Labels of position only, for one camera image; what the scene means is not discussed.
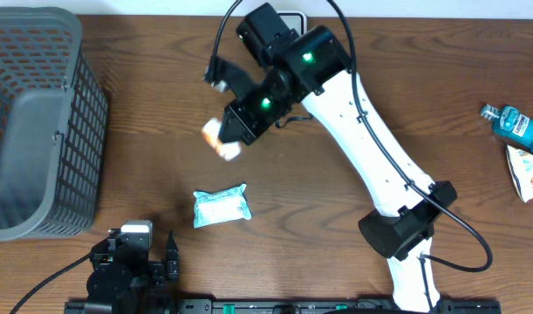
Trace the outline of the orange small box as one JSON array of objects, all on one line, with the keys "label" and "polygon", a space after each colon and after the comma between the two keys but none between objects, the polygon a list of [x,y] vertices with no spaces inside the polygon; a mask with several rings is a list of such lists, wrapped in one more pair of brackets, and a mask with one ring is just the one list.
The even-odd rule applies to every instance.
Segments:
[{"label": "orange small box", "polygon": [[211,146],[216,154],[225,161],[231,161],[236,158],[241,152],[242,147],[239,142],[223,143],[219,139],[219,132],[221,130],[222,122],[217,118],[210,119],[202,127],[202,136],[205,141]]}]

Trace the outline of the teal white wipes pack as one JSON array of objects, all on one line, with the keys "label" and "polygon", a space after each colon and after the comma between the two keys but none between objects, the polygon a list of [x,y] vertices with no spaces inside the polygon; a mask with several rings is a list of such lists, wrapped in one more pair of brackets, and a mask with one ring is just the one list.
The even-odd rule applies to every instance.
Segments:
[{"label": "teal white wipes pack", "polygon": [[246,183],[215,193],[194,191],[194,228],[231,222],[239,219],[250,220],[251,211],[245,197]]}]

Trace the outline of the blue mouthwash bottle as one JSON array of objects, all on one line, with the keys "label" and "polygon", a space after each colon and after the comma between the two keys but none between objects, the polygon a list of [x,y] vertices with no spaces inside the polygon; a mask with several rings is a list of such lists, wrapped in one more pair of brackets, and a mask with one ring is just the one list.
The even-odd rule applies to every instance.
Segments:
[{"label": "blue mouthwash bottle", "polygon": [[533,153],[533,119],[521,113],[513,106],[498,109],[486,104],[480,115],[492,122],[493,132],[497,135],[513,140]]}]

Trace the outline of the yellow snack bag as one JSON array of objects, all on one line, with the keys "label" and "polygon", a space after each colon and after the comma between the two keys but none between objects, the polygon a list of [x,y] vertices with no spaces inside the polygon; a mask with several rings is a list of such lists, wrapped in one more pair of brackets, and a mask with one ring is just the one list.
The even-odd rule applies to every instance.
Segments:
[{"label": "yellow snack bag", "polygon": [[526,203],[533,199],[533,154],[507,146],[506,155],[516,192]]}]

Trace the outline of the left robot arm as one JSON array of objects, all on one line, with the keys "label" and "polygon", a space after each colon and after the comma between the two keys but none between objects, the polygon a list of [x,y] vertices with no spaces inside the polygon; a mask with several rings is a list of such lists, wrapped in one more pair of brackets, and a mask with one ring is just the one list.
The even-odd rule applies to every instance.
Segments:
[{"label": "left robot arm", "polygon": [[180,252],[167,236],[165,257],[149,259],[152,237],[114,229],[92,250],[93,273],[86,284],[85,313],[175,313],[167,285],[180,276]]}]

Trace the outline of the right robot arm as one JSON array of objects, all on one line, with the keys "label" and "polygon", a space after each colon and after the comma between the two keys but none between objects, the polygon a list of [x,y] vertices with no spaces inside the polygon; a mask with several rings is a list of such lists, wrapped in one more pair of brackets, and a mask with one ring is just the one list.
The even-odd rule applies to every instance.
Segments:
[{"label": "right robot arm", "polygon": [[234,159],[295,104],[329,132],[366,185],[373,211],[359,230],[388,263],[393,301],[403,311],[434,310],[440,293],[429,262],[434,221],[456,197],[452,185],[434,181],[394,138],[361,85],[350,55],[334,34],[317,26],[298,34],[285,26],[237,28],[266,75],[253,81],[217,54],[205,80],[234,99],[204,137],[225,160]]}]

